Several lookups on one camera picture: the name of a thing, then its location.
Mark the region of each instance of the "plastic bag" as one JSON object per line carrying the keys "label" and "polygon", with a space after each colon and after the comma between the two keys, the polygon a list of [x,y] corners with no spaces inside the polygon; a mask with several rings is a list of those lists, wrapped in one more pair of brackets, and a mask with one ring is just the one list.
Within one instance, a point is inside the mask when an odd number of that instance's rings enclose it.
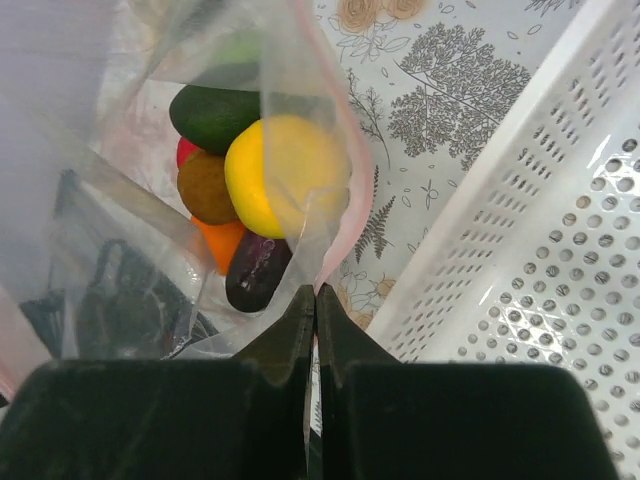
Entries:
{"label": "plastic bag", "polygon": [[201,233],[1,81],[0,112],[0,393],[52,357],[174,355],[204,327]]}
{"label": "plastic bag", "polygon": [[[170,23],[163,23],[162,14],[158,14],[170,9],[163,10],[156,3],[155,9],[145,10],[144,5],[136,2],[138,14],[147,18],[148,24]],[[135,106],[129,106],[128,114],[111,114],[118,119],[115,128],[119,133],[107,130],[102,152],[112,162],[122,165],[124,161],[126,170],[136,165],[136,158],[128,153],[137,150],[135,157],[146,156],[140,152],[141,144],[152,145],[155,152],[158,144],[173,151],[178,137],[168,122],[153,138],[141,141],[136,136],[145,112],[153,107],[166,111],[178,91],[179,87],[166,92],[166,84],[160,85],[160,81],[261,92],[266,121],[265,185],[294,255],[269,307],[259,314],[240,314],[233,309],[225,298],[224,279],[214,279],[203,295],[201,312],[221,333],[181,355],[224,356],[237,352],[282,315],[300,285],[319,288],[329,279],[364,228],[372,202],[373,170],[368,147],[348,105],[344,74],[315,26],[307,2],[275,0],[269,8],[259,0],[196,2],[171,15],[181,20],[167,30],[165,45],[169,47],[156,55],[158,66],[152,71],[152,80],[137,91],[143,100],[132,100]],[[163,90],[167,95],[164,104],[158,105],[149,92]],[[290,114],[331,135],[330,154],[324,156],[323,163],[301,162],[321,155],[306,152],[304,139],[279,137],[270,129],[270,119]],[[165,136],[170,141],[157,141]],[[320,177],[327,170],[334,173],[333,183],[322,185]],[[297,188],[314,175],[320,178],[320,186]],[[152,175],[143,177],[141,183],[154,183]]]}
{"label": "plastic bag", "polygon": [[[6,82],[179,210],[175,187],[165,181],[175,178],[178,136],[168,115],[151,124],[146,113],[167,112],[180,84],[261,92],[265,185],[293,259],[267,310],[254,315],[233,309],[224,279],[212,275],[200,313],[220,333],[192,351],[234,353],[284,312],[300,285],[318,288],[329,279],[364,228],[373,170],[344,74],[306,1],[272,0],[265,8],[261,0],[30,0],[7,3],[4,12],[0,59],[17,65]],[[20,22],[31,26],[28,34],[12,26]],[[44,69],[48,78],[36,74]],[[270,131],[271,119],[284,114],[325,130],[331,154],[304,163],[319,155],[304,155],[295,135]],[[327,169],[335,173],[331,182],[300,189],[300,176],[308,185]],[[151,173],[158,170],[169,172],[160,188]]]}

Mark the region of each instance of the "floral patterned tablecloth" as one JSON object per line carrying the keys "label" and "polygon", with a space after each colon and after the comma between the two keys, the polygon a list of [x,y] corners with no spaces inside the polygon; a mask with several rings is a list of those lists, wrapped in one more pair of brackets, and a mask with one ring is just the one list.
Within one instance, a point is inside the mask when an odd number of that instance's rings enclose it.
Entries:
{"label": "floral patterned tablecloth", "polygon": [[376,162],[374,208],[338,286],[360,326],[369,324],[579,3],[316,3]]}

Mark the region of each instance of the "white perforated basket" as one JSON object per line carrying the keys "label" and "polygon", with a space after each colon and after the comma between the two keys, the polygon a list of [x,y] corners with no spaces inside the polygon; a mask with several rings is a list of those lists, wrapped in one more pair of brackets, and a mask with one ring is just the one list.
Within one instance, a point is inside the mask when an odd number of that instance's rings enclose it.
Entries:
{"label": "white perforated basket", "polygon": [[639,142],[640,0],[591,0],[368,330],[404,361],[572,371],[623,479],[640,479]]}

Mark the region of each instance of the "orange fruit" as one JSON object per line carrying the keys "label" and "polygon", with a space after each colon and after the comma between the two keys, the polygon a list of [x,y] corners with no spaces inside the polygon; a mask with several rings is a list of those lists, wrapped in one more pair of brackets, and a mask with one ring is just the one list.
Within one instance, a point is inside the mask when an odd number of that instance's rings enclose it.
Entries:
{"label": "orange fruit", "polygon": [[191,221],[200,228],[204,235],[209,250],[218,265],[218,272],[220,275],[226,275],[229,271],[229,265],[231,265],[231,259],[247,229],[239,221],[223,225],[207,225],[196,217],[191,217]]}

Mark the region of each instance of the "purple eggplant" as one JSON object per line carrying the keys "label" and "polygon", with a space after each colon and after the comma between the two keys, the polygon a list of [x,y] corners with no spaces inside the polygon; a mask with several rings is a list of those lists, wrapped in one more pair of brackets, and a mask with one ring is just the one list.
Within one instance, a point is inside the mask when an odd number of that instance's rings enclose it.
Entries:
{"label": "purple eggplant", "polygon": [[241,312],[269,305],[291,261],[286,240],[273,240],[247,230],[231,259],[225,282],[227,300]]}

